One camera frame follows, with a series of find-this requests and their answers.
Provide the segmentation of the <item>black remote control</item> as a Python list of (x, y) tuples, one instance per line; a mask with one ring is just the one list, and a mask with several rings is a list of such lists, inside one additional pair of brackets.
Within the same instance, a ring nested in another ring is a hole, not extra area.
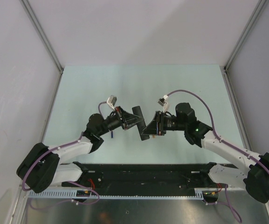
[(141, 140), (142, 141), (148, 140), (150, 138), (150, 136), (142, 134), (142, 131), (146, 127), (146, 124), (145, 124), (145, 119), (144, 119), (143, 114), (142, 114), (141, 107), (140, 106), (133, 107), (132, 112), (133, 112), (134, 115), (137, 115), (137, 116), (142, 118), (142, 120), (137, 123), (137, 128), (138, 128), (138, 132), (139, 132), (139, 136), (140, 136)]

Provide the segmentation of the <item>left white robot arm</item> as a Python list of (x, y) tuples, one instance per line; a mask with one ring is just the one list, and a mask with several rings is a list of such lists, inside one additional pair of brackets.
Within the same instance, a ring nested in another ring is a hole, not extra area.
[(86, 130), (72, 142), (53, 147), (42, 142), (35, 144), (16, 171), (22, 180), (22, 189), (41, 193), (50, 185), (63, 182), (84, 186), (88, 181), (88, 175), (76, 162), (70, 160), (98, 150), (104, 142), (102, 135), (117, 128), (126, 131), (140, 126), (143, 122), (140, 106), (133, 107), (132, 113), (117, 106), (107, 118), (103, 118), (99, 113), (92, 114)]

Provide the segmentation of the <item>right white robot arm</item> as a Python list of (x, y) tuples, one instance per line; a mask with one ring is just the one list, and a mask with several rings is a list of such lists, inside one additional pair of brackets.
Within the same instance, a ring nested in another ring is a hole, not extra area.
[(191, 145), (216, 153), (234, 168), (209, 163), (200, 175), (205, 187), (223, 183), (244, 189), (261, 203), (269, 201), (269, 153), (264, 155), (237, 147), (217, 135), (211, 126), (197, 120), (189, 103), (179, 103), (175, 115), (156, 111), (153, 120), (139, 129), (141, 136), (164, 136), (167, 131), (183, 131)]

